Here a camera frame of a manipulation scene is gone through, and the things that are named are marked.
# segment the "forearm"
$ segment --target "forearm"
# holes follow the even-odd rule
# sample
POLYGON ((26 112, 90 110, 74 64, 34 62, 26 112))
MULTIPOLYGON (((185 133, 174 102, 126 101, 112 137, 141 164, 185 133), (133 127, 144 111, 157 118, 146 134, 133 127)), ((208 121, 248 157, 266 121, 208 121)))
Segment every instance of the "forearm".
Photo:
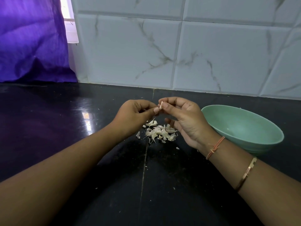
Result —
POLYGON ((122 140, 112 125, 0 184, 0 225, 45 225, 100 159, 122 140))
MULTIPOLYGON (((207 141, 215 145, 221 138, 211 133, 207 141)), ((210 147, 201 150, 204 156, 210 147)), ((224 178, 236 187, 253 156, 228 140, 223 140, 209 160, 224 178)), ((265 225, 301 224, 301 184, 266 163, 257 160, 239 194, 265 225)))

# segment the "bracelet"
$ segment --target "bracelet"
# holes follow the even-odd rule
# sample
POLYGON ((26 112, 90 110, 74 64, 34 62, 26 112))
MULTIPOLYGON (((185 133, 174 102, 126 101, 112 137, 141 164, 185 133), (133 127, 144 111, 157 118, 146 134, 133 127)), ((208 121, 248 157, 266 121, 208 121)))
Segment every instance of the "bracelet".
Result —
POLYGON ((247 177, 249 176, 252 168, 254 167, 255 165, 255 162, 257 160, 257 157, 254 157, 248 167, 248 169, 246 170, 246 173, 243 175, 242 179, 240 180, 239 184, 237 185, 236 187, 236 191, 238 192, 240 190, 240 188, 243 186, 244 182, 246 181, 247 177))
POLYGON ((206 160, 209 159, 209 157, 217 150, 217 148, 219 147, 219 144, 223 141, 225 137, 221 137, 220 140, 214 145, 214 147, 212 149, 210 149, 209 154, 206 157, 206 160))

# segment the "fingernail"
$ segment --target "fingernail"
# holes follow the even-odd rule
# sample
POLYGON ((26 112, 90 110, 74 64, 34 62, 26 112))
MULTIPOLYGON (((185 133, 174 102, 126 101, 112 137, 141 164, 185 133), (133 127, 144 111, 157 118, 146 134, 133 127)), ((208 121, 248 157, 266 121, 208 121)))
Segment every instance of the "fingernail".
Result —
POLYGON ((163 102, 162 107, 163 107, 163 108, 167 108, 167 107, 168 107, 168 104, 167 104, 166 102, 163 102))
POLYGON ((157 114, 158 112, 159 112, 159 108, 158 107, 156 107, 156 108, 154 108, 154 110, 153 110, 154 112, 155 112, 155 114, 157 114))

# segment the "left hand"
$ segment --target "left hand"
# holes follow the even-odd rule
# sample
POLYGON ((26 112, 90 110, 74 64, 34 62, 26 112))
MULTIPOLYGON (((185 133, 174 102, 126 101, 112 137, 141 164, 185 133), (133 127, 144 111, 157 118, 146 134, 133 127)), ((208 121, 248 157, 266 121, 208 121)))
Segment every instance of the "left hand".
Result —
POLYGON ((159 107, 147 100, 128 100, 119 109, 112 126, 119 129, 125 139, 138 132, 146 121, 159 113, 159 107))

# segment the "mint green bowl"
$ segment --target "mint green bowl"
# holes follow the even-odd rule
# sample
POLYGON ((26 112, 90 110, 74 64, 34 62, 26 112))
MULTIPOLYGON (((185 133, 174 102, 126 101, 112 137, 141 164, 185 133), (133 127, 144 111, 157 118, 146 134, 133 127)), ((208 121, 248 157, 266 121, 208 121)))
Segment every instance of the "mint green bowl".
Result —
POLYGON ((202 112, 220 135, 253 155, 269 151, 284 139, 283 132, 276 124, 248 110, 209 105, 202 108, 202 112))

